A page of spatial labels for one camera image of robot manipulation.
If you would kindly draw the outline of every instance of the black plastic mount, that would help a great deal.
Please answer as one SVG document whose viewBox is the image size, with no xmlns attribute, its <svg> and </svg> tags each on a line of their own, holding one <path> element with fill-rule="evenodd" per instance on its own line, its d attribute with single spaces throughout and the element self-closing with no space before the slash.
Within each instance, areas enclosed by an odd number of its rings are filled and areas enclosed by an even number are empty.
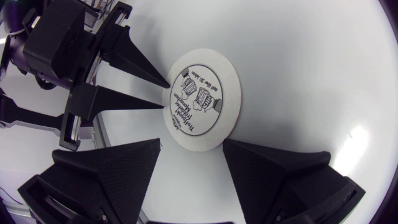
<svg viewBox="0 0 398 224">
<path fill-rule="evenodd" d="M 298 153 L 226 139 L 224 154 L 246 223 L 339 223 L 365 191 L 328 152 Z"/>
<path fill-rule="evenodd" d="M 129 27 L 115 24 L 128 18 L 132 7 L 118 2 L 96 34 L 84 30 L 87 8 L 73 0 L 54 0 L 29 32 L 24 56 L 29 72 L 68 88 L 70 94 L 61 125 L 60 146 L 76 151 L 80 117 L 92 121 L 104 110 L 159 109 L 163 106 L 101 86 L 87 84 L 97 56 L 113 67 L 168 88 L 170 85 L 129 38 Z"/>
<path fill-rule="evenodd" d="M 24 108 L 18 107 L 14 100 L 6 96 L 0 89 L 0 122 L 5 126 L 24 123 L 41 127 L 41 129 L 61 130 L 63 114 L 57 117 L 46 114 L 37 113 Z"/>
<path fill-rule="evenodd" d="M 159 139 L 56 150 L 55 164 L 18 191 L 43 223 L 136 223 L 159 152 Z"/>
</svg>

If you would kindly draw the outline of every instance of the round coaster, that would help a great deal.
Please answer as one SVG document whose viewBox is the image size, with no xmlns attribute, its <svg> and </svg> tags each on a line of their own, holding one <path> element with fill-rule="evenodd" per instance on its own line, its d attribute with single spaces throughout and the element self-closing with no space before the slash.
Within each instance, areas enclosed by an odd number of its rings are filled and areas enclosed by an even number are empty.
<svg viewBox="0 0 398 224">
<path fill-rule="evenodd" d="M 208 151 L 233 130 L 241 108 L 241 86 L 231 62 L 209 49 L 177 60 L 163 90 L 164 119 L 173 138 L 191 151 Z"/>
</svg>

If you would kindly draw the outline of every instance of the cable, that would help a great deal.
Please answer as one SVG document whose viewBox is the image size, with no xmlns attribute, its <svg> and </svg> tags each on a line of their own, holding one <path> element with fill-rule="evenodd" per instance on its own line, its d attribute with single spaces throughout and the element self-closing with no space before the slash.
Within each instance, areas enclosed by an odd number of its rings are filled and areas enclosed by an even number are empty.
<svg viewBox="0 0 398 224">
<path fill-rule="evenodd" d="M 106 9 L 108 8 L 108 6 L 110 5 L 110 6 L 112 7 L 113 1 L 114 1 L 114 0 L 111 0 L 111 1 L 106 0 L 106 5 L 105 5 L 104 8 L 99 12 L 99 13 L 101 13 L 101 15 L 97 18 L 97 20 L 102 19 L 102 17 L 104 16 L 104 14 L 105 14 Z"/>
<path fill-rule="evenodd" d="M 4 191 L 4 193 L 6 193 L 6 195 L 7 195 L 9 198 L 11 198 L 13 201 L 17 202 L 17 203 L 20 204 L 20 205 L 23 205 L 23 203 L 20 203 L 20 202 L 18 202 L 17 200 L 13 199 L 13 197 L 11 197 L 11 196 L 6 192 L 6 190 L 4 190 L 4 189 L 1 188 L 1 187 L 0 187 L 0 189 L 1 189 L 2 191 Z"/>
</svg>

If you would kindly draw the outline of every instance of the white coaster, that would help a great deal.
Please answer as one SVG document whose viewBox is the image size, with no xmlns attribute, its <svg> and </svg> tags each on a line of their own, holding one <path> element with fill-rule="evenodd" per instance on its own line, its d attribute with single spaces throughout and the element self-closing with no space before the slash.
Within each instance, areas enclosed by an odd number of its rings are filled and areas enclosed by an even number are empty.
<svg viewBox="0 0 398 224">
<path fill-rule="evenodd" d="M 220 145 L 241 108 L 241 85 L 231 62 L 214 50 L 193 50 L 177 60 L 167 81 L 163 115 L 174 139 L 191 151 Z"/>
</svg>

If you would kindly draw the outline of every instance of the white surface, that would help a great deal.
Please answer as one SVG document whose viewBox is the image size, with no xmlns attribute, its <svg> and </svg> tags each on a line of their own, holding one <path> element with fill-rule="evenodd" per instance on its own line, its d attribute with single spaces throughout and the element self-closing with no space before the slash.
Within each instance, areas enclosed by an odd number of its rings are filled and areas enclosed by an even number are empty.
<svg viewBox="0 0 398 224">
<path fill-rule="evenodd" d="M 178 83 L 174 82 L 176 81 L 176 78 L 180 76 L 182 70 L 186 69 L 187 67 L 192 69 L 192 65 L 202 65 L 200 67 L 202 70 L 199 72 L 199 75 L 202 77 L 204 76 L 205 72 L 211 72 L 210 76 L 206 76 L 206 80 L 214 84 L 217 82 L 216 86 L 218 88 L 218 93 L 215 95 L 213 90 L 209 88 L 206 89 L 210 91 L 210 96 L 218 96 L 215 98 L 216 100 L 220 98 L 223 100 L 220 113 L 216 112 L 215 110 L 208 110 L 206 113 L 206 109 L 203 111 L 195 111 L 195 105 L 188 105 L 188 108 L 192 109 L 192 111 L 187 113 L 190 114 L 190 116 L 193 116 L 193 119 L 186 121 L 193 123 L 192 128 L 204 128 L 204 130 L 199 132 L 198 135 L 188 135 L 185 134 L 185 132 L 177 129 L 173 124 L 173 117 L 171 114 L 171 111 L 174 113 L 175 109 L 170 109 L 170 107 L 176 108 L 174 106 L 175 97 L 172 96 L 172 93 L 178 94 L 181 97 L 181 81 Z M 199 88 L 199 86 L 202 85 L 200 81 L 193 77 L 192 74 L 190 74 L 190 76 L 193 78 L 193 82 L 197 82 Z M 162 105 L 165 106 L 163 109 L 163 116 L 166 126 L 173 138 L 182 147 L 194 152 L 208 151 L 220 145 L 235 127 L 239 116 L 239 111 L 241 109 L 241 85 L 239 83 L 238 74 L 236 74 L 231 62 L 214 50 L 196 49 L 185 54 L 176 61 L 166 80 L 170 83 L 171 87 L 169 89 L 163 90 Z M 174 88 L 178 89 L 177 93 L 172 91 Z M 191 99 L 195 99 L 198 94 L 199 93 L 195 93 L 193 96 L 190 96 Z M 170 97 L 173 99 L 172 105 L 170 105 Z M 180 103 L 181 101 L 189 102 L 189 100 L 185 101 L 183 99 L 177 102 Z M 177 119 L 183 123 L 183 126 L 186 126 L 181 117 Z"/>
<path fill-rule="evenodd" d="M 377 1 L 127 1 L 142 53 L 166 75 L 183 54 L 214 49 L 238 72 L 242 109 L 230 138 L 330 165 L 366 194 L 345 223 L 368 223 L 398 162 L 397 43 Z M 102 66 L 98 83 L 161 103 L 162 89 Z M 161 110 L 103 113 L 112 145 L 160 138 L 143 210 L 150 220 L 234 221 L 243 214 L 222 153 L 190 152 Z"/>
</svg>

